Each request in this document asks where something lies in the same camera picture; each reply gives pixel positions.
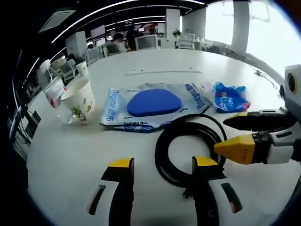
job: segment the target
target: robotic arm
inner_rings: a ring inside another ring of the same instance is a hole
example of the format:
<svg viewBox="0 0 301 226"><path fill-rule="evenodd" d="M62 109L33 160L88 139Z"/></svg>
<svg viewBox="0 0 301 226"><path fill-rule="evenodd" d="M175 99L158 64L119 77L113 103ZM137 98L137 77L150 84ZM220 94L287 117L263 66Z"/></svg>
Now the robotic arm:
<svg viewBox="0 0 301 226"><path fill-rule="evenodd" d="M238 113L223 123L256 133L242 135L214 146L214 151L241 164L280 164L301 161L301 65L286 71L285 107Z"/></svg>

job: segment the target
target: blue plastic bag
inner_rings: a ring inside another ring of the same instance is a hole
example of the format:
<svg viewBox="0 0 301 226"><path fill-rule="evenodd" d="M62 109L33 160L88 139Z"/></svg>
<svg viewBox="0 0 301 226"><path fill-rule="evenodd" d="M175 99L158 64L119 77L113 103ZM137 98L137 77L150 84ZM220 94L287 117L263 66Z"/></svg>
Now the blue plastic bag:
<svg viewBox="0 0 301 226"><path fill-rule="evenodd" d="M213 85L214 105L219 113L246 111L251 102L246 98L246 87L225 86L221 82Z"/></svg>

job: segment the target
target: black cable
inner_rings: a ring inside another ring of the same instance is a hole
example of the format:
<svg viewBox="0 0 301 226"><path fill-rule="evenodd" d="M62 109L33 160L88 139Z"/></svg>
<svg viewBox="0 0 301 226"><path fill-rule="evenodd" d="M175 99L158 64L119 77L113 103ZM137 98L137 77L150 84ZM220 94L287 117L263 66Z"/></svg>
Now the black cable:
<svg viewBox="0 0 301 226"><path fill-rule="evenodd" d="M195 122L185 122L186 119L203 117L212 120L222 131L224 140L227 140L226 132L222 125L214 118L205 114L189 114L180 117L167 125L157 140L155 151L155 164L161 177L170 184L178 187L189 188L192 182L192 175L182 172L169 160L168 147L176 137L198 136L202 138L209 147L211 159L216 161L222 168L226 158L220 157L214 152L214 145L222 142L218 134L208 126Z"/></svg>

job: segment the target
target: potted plant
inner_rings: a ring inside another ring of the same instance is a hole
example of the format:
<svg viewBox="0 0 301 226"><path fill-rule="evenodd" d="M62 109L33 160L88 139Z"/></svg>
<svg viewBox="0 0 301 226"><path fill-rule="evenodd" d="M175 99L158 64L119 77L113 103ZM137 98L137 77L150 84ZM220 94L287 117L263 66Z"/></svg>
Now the potted plant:
<svg viewBox="0 0 301 226"><path fill-rule="evenodd" d="M178 29L175 29L173 32L173 36L177 39L180 39L181 32Z"/></svg>

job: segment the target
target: desk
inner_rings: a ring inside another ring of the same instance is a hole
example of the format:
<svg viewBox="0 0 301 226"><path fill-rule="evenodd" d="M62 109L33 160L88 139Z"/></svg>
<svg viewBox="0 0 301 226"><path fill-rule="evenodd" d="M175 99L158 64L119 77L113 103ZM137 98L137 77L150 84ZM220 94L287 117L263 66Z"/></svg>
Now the desk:
<svg viewBox="0 0 301 226"><path fill-rule="evenodd" d="M124 76L139 67L195 67L199 73L154 73ZM272 85L254 75L252 68L240 61L203 51L185 49L153 49L122 53L96 61L89 68L96 104L101 107L108 87L128 87L145 82L184 83L221 81L229 85L245 85L252 101L249 111L275 109L284 105ZM28 153L28 191L44 214L59 226L101 225L101 217L87 213L92 194L108 164L125 157L135 157L135 200L133 226L196 226L194 201L185 200L182 188L172 186L158 174L154 153L161 131L139 134L102 131L98 120L87 126L63 125L50 110L45 96L39 95L35 105L41 121ZM222 122L233 114L206 114ZM212 127L206 119L197 120ZM227 136L241 132L225 126ZM195 137L179 137L171 143L169 156L179 169L191 173L193 155L208 156L204 143ZM292 195L301 173L300 164L290 161L282 165L240 165L227 160L225 175L257 202L260 215L244 225L268 225L275 220ZM227 221L220 225L233 225Z"/></svg>

